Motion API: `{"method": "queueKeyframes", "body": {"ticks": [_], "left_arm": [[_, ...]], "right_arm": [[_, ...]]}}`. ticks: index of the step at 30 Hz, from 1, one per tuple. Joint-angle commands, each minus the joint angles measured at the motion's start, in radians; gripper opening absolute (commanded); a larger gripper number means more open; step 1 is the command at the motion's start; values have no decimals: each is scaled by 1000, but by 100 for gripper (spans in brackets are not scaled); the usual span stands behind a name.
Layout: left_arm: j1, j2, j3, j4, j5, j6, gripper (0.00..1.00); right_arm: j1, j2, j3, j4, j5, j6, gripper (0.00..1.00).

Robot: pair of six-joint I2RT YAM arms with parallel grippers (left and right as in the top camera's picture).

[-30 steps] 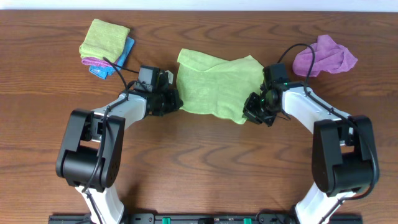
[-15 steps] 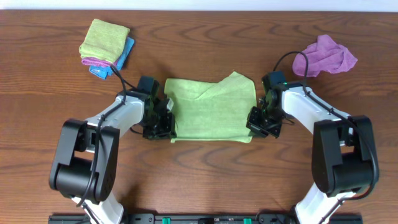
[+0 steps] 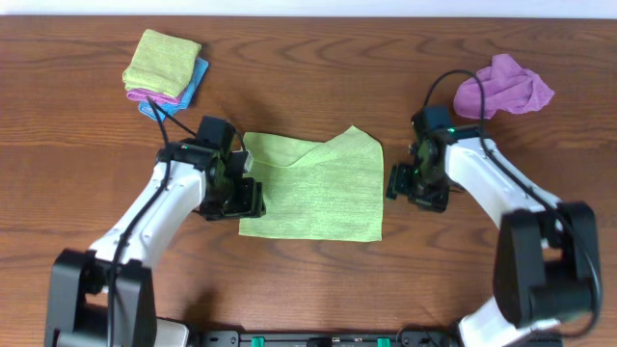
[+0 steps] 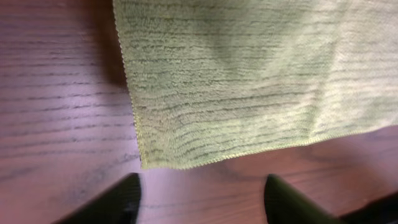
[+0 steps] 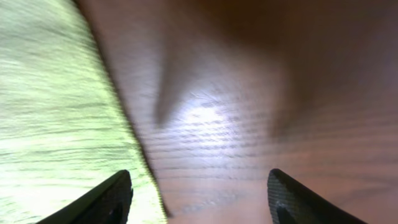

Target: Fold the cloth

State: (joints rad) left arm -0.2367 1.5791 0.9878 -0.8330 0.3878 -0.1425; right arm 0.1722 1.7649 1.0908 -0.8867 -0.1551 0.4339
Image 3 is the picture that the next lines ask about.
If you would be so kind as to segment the green microfibre cloth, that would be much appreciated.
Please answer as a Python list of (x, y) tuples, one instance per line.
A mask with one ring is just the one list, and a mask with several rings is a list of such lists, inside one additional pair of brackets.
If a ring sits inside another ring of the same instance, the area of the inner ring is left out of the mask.
[(382, 239), (384, 153), (355, 126), (327, 142), (248, 132), (250, 177), (266, 214), (240, 222), (243, 236), (375, 242)]

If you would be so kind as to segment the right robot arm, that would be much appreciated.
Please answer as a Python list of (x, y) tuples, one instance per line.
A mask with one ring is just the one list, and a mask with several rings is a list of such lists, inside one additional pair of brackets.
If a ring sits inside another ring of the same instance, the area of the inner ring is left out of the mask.
[(438, 346), (551, 346), (560, 324), (602, 307), (595, 214), (535, 186), (499, 152), (478, 125), (456, 127), (445, 107), (412, 118), (411, 164), (393, 166), (386, 192), (443, 213), (449, 192), (468, 192), (499, 230), (493, 296), (462, 318)]

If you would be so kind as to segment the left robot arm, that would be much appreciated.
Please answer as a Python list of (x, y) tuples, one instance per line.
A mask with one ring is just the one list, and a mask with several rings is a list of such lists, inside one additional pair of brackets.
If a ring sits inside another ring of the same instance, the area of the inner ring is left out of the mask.
[(147, 186), (120, 220), (83, 251), (63, 250), (50, 279), (47, 346), (200, 346), (201, 333), (156, 313), (153, 271), (185, 219), (259, 218), (262, 186), (235, 127), (205, 117), (192, 137), (166, 140)]

